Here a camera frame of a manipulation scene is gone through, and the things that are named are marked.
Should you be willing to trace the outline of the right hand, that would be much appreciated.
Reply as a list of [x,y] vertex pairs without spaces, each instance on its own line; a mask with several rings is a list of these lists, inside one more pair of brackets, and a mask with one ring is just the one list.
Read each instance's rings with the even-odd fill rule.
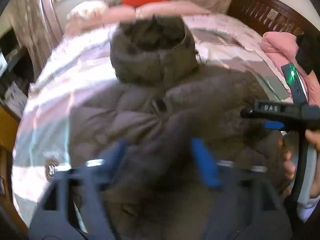
[[[317,131],[306,130],[305,138],[310,144],[313,145],[313,147],[317,150],[317,154],[318,154],[316,172],[315,172],[313,184],[310,190],[310,197],[317,198],[319,196],[319,130]],[[283,139],[278,140],[278,146],[281,148],[281,153],[284,160],[283,167],[285,170],[285,176],[287,177],[287,179],[292,180],[294,178],[295,171],[296,171],[296,166],[291,160],[292,153],[284,145]]]

